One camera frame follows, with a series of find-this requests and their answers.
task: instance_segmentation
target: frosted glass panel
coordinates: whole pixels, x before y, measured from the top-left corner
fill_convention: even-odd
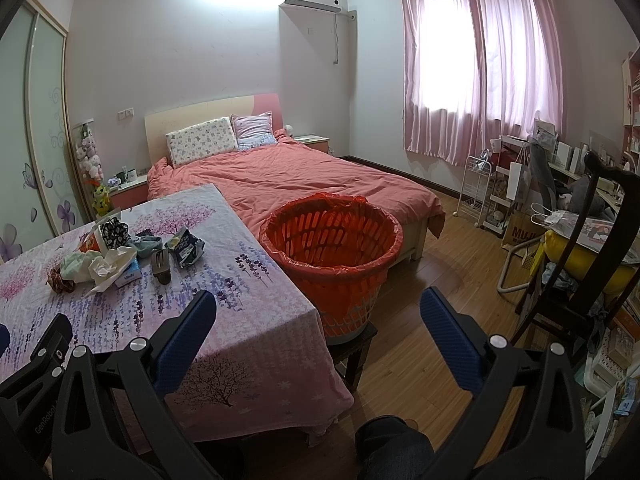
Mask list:
[[[33,38],[29,115],[36,165],[43,181],[45,202],[60,233],[82,225],[65,134],[62,101],[64,38],[39,19]]]
[[[33,19],[21,7],[0,40],[0,256],[4,261],[53,238],[31,169],[24,122],[24,77]]]

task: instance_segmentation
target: person's leg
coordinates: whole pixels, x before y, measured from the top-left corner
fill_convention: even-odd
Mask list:
[[[355,440],[358,480],[417,480],[434,456],[429,439],[396,416],[370,420]]]

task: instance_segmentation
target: basket rim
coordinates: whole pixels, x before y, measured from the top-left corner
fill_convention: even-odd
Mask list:
[[[287,256],[283,251],[277,249],[270,238],[267,236],[267,228],[271,224],[274,218],[286,207],[289,206],[292,202],[296,203],[304,203],[311,202],[315,200],[339,200],[340,202],[361,202],[367,203],[371,208],[380,212],[383,216],[389,219],[394,225],[394,235],[396,236],[396,240],[388,249],[388,251],[380,256],[379,258],[373,260],[372,262],[368,262],[366,264],[361,264],[359,266],[335,266],[335,267],[326,267],[326,266],[313,266],[311,264],[306,264],[304,262],[297,262],[293,260],[291,257]],[[331,279],[333,282],[335,280],[348,280],[353,281],[353,273],[357,272],[362,277],[370,276],[372,274],[377,274],[386,268],[389,268],[395,260],[398,258],[400,254],[400,249],[402,248],[402,244],[404,243],[404,232],[402,230],[402,225],[398,221],[398,219],[393,216],[391,213],[382,209],[381,207],[373,205],[369,202],[366,197],[363,196],[348,196],[348,195],[338,195],[331,193],[315,193],[309,197],[305,197],[298,200],[292,200],[287,202],[283,206],[277,208],[273,211],[267,218],[264,219],[262,225],[260,226],[260,234],[258,236],[258,241],[263,246],[263,248],[269,253],[269,256],[276,261],[277,264],[286,268],[287,272],[291,274],[295,274],[297,278],[308,278],[311,277],[311,270],[313,270],[313,279],[315,281],[326,281]]]

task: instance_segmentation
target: wooden stool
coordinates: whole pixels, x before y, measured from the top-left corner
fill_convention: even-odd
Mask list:
[[[378,329],[373,326],[372,322],[368,322],[362,333],[347,343],[329,346],[329,354],[334,360],[336,371],[342,377],[350,392],[358,389],[360,376],[364,363],[367,360],[371,340],[378,333]],[[346,368],[342,362],[347,359]]]

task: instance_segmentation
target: silver bolt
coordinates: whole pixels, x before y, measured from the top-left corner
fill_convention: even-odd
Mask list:
[[[507,340],[501,335],[492,335],[489,343],[491,343],[491,346],[494,348],[507,348],[508,345]]]
[[[129,348],[131,348],[134,352],[139,352],[146,347],[146,339],[143,337],[135,338],[131,343],[129,343]]]
[[[76,346],[72,352],[73,357],[82,357],[84,354],[86,354],[86,346],[84,345]]]
[[[551,343],[551,351],[556,355],[564,355],[564,346],[560,343]]]

